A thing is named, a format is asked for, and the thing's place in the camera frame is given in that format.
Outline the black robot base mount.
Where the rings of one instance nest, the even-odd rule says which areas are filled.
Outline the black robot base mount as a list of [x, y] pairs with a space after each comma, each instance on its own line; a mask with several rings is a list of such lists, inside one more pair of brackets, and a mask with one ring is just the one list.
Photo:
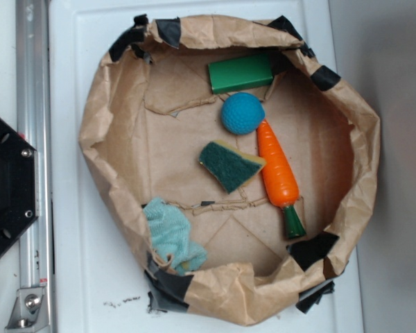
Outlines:
[[37, 218], [37, 151], [0, 118], [0, 259]]

